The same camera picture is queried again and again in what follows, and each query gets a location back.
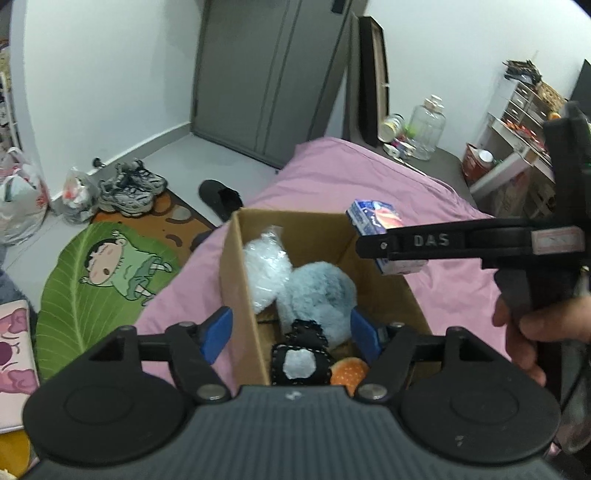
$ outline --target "bed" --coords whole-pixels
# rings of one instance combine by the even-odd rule
[[[275,183],[247,206],[344,212],[355,199],[393,204],[406,225],[486,217],[447,184],[335,138],[300,145]],[[222,305],[219,258],[225,235],[225,226],[212,233],[178,276],[148,304],[135,324],[140,334],[161,333],[186,320],[200,323]],[[481,270],[476,259],[434,260],[406,279],[434,334],[461,325],[504,352],[504,331],[491,325],[499,294],[492,276],[493,271]],[[224,382],[235,386],[227,350],[214,368]],[[171,381],[166,364],[147,362],[144,369]]]

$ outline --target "gray wardrobe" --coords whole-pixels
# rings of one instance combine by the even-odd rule
[[[367,0],[207,0],[193,132],[275,167],[321,137]]]

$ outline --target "wicker basket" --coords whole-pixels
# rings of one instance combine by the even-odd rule
[[[538,96],[550,107],[552,112],[558,112],[566,103],[566,99],[547,83],[540,82],[535,89]]]

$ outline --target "baseboard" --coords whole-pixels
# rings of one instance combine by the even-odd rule
[[[87,174],[90,175],[96,183],[100,180],[108,179],[115,174],[115,166],[118,163],[130,163],[135,159],[142,160],[145,157],[148,157],[152,153],[166,147],[166,145],[176,142],[188,135],[190,125],[190,122],[182,123],[134,145],[113,158],[108,160],[101,159],[105,166],[103,168],[93,168],[88,171]],[[61,212],[61,192],[58,192],[51,197],[51,208],[57,213]]]

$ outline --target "orange rug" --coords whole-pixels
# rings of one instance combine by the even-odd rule
[[[197,235],[215,228],[203,215],[170,190],[156,198],[154,209],[140,218],[127,218],[120,213],[99,212],[91,223],[123,223],[140,235],[155,238],[170,247],[184,265],[198,246]]]

